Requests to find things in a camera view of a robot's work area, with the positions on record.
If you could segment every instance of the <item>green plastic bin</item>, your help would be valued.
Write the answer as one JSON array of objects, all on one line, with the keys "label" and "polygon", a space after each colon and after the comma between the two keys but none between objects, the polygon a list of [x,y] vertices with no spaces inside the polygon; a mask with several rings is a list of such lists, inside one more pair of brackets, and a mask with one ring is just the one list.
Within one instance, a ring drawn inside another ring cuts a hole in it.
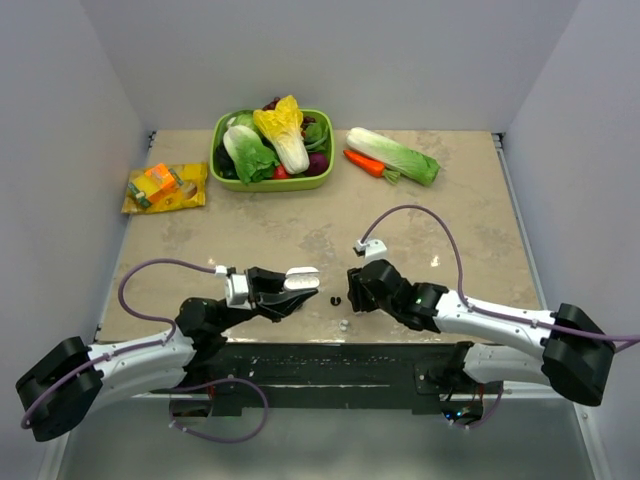
[{"label": "green plastic bin", "polygon": [[331,126],[331,120],[329,117],[325,115],[323,112],[319,110],[307,110],[301,109],[302,114],[305,116],[313,117],[317,120],[322,120],[327,123],[329,128],[329,136],[327,137],[327,146],[325,150],[321,152],[325,154],[327,159],[329,160],[329,168],[322,175],[318,175],[317,177],[300,177],[300,178],[288,178],[286,180],[263,180],[258,183],[250,183],[249,185],[244,185],[240,180],[228,180],[226,178],[222,178],[220,175],[220,167],[217,165],[213,158],[213,152],[215,152],[216,147],[222,141],[222,136],[224,135],[224,127],[227,124],[229,118],[235,113],[227,113],[223,116],[218,123],[216,124],[216,129],[213,133],[213,139],[211,140],[211,152],[209,153],[209,170],[211,170],[211,175],[218,182],[222,184],[222,186],[228,190],[233,190],[234,192],[292,192],[294,190],[311,190],[314,188],[318,188],[324,182],[327,181],[331,170],[333,170],[333,162],[335,157],[335,139],[333,137],[333,127]]}]

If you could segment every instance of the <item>carrot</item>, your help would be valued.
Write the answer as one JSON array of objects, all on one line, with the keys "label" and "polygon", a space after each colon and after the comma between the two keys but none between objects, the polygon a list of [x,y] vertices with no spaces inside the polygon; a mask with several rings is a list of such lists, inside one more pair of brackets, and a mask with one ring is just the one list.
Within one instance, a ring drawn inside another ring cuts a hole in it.
[{"label": "carrot", "polygon": [[343,150],[343,153],[351,163],[357,165],[369,175],[373,175],[377,178],[384,177],[393,185],[398,183],[400,173],[389,170],[384,166],[384,163],[374,160],[373,158],[365,157],[364,155],[361,155],[352,150]]}]

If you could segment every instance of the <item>gray wall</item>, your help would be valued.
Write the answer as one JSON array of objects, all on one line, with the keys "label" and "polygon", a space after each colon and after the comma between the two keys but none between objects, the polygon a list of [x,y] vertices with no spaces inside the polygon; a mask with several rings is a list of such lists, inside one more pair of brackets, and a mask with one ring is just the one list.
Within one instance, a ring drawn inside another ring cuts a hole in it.
[{"label": "gray wall", "polygon": [[[640,3],[582,0],[506,136],[551,307],[640,333]],[[640,346],[614,362],[594,414],[616,478],[636,479]]]},{"label": "gray wall", "polygon": [[293,93],[338,127],[504,131],[578,0],[82,3],[151,127]]},{"label": "gray wall", "polygon": [[91,338],[124,232],[141,122],[77,0],[0,3],[0,477],[35,478],[16,380]]}]

